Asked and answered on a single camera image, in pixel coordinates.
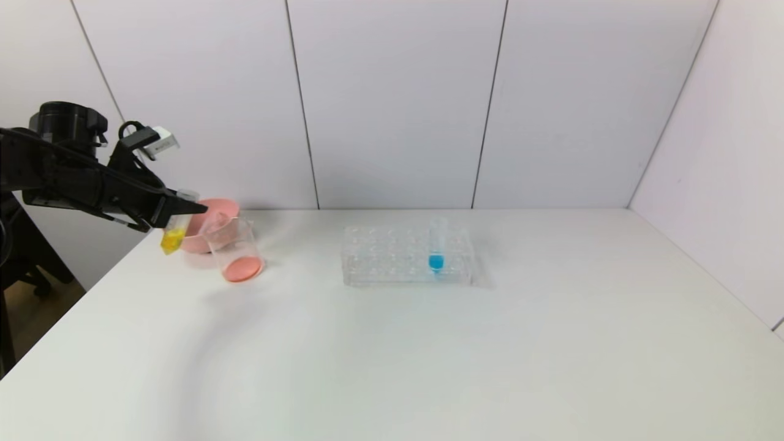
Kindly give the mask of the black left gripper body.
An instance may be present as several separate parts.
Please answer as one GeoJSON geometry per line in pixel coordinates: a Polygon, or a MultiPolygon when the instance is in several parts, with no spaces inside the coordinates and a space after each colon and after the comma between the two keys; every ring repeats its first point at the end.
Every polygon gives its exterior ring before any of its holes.
{"type": "Polygon", "coordinates": [[[99,218],[132,230],[163,228],[168,223],[167,203],[173,195],[148,167],[113,170],[100,167],[99,218]]]}

